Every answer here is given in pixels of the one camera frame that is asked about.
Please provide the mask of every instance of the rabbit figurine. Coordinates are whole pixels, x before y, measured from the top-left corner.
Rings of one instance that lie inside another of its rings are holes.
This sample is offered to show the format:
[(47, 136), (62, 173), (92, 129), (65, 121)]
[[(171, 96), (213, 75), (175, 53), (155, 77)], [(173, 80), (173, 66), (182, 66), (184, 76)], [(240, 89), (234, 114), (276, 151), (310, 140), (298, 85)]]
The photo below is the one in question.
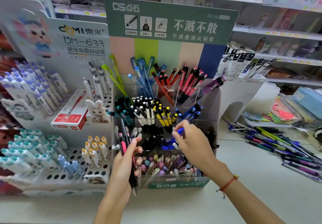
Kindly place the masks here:
[(85, 100), (85, 104), (88, 106), (88, 111), (92, 116), (103, 119), (104, 116), (107, 116), (105, 111), (104, 104), (101, 100), (96, 101), (95, 103), (89, 99)]

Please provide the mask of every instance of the red string bracelet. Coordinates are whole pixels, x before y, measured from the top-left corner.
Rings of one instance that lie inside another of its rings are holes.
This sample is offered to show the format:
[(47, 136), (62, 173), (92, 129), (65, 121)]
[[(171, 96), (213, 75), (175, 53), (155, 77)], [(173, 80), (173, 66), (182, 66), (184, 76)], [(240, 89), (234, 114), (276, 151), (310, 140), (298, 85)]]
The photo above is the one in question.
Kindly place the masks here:
[(223, 192), (223, 199), (225, 199), (226, 195), (224, 190), (234, 181), (237, 180), (239, 178), (239, 176), (237, 176), (236, 174), (234, 174), (234, 177), (223, 187), (221, 187), (220, 189), (216, 190), (216, 192), (221, 191)]

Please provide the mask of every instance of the cartoon rabbit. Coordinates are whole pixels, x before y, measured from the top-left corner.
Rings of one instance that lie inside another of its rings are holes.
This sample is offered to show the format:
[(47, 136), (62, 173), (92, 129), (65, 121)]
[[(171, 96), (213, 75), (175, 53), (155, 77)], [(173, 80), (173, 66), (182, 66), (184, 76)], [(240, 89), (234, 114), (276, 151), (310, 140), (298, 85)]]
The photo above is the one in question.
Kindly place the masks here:
[(52, 51), (49, 44), (50, 38), (47, 36), (48, 27), (44, 20), (40, 18), (40, 23), (36, 20), (20, 17), (19, 20), (12, 19), (17, 34), (29, 43), (34, 45), (32, 52), (43, 58), (50, 58)]
[(98, 100), (94, 103), (93, 101), (87, 99), (85, 100), (85, 104), (88, 106), (88, 111), (91, 113), (91, 115), (96, 116), (99, 119), (103, 119), (103, 117), (107, 115), (102, 101)]

